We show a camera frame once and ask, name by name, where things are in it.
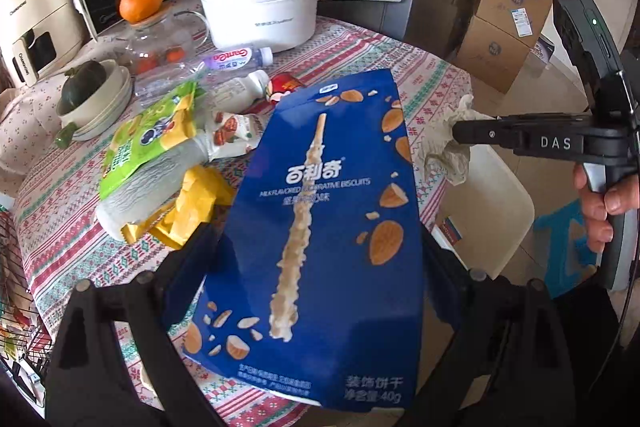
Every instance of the blue carton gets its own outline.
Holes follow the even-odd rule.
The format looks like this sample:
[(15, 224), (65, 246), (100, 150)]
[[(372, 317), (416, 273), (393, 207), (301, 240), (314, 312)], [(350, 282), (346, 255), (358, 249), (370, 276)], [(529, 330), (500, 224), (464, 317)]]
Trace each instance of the blue carton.
[(414, 171), (389, 70), (276, 106), (184, 349), (227, 378), (365, 412), (407, 407), (422, 331)]

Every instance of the glass pitcher handle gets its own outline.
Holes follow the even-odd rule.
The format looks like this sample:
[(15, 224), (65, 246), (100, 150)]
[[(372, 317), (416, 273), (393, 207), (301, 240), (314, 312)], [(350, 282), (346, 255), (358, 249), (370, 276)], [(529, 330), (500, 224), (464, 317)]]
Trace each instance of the glass pitcher handle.
[(196, 47), (199, 48), (201, 45), (203, 45), (205, 42), (207, 42), (207, 39), (209, 39), (209, 36), (211, 35), (211, 29), (209, 28), (209, 22), (207, 21), (206, 17), (202, 13), (196, 12), (194, 10), (183, 10), (183, 11), (180, 11), (180, 12), (176, 12), (176, 13), (174, 13), (174, 17), (177, 17), (178, 15), (186, 15), (186, 14), (195, 15), (202, 22), (204, 22), (204, 27), (206, 28), (206, 33), (204, 35), (204, 38), (202, 39), (202, 42), (199, 42), (198, 44), (196, 44)]

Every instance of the yellow wrapper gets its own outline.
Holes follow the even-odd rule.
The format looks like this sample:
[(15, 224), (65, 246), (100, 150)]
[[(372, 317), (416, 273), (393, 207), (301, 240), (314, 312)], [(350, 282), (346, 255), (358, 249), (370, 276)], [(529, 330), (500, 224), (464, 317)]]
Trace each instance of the yellow wrapper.
[(235, 191), (213, 167), (197, 165), (184, 174), (182, 189), (175, 206), (159, 219), (173, 203), (165, 205), (144, 223), (126, 225), (122, 235), (129, 244), (147, 231), (169, 248), (178, 250), (191, 237), (200, 223), (208, 223), (216, 204), (229, 206)]

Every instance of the black wire rack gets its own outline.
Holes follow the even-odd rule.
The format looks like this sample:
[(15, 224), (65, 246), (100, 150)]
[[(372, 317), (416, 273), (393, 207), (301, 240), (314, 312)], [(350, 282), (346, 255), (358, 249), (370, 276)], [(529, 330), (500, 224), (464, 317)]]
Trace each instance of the black wire rack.
[(33, 303), (8, 212), (0, 212), (0, 355), (25, 359), (44, 382), (52, 341)]

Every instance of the green snack bag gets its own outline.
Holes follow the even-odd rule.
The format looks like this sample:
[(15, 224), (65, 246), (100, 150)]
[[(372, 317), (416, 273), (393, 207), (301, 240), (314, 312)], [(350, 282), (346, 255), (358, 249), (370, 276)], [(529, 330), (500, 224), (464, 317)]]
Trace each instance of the green snack bag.
[(196, 135), (192, 117), (195, 92), (196, 82), (180, 84), (162, 100), (118, 127), (102, 163), (101, 200), (138, 167)]

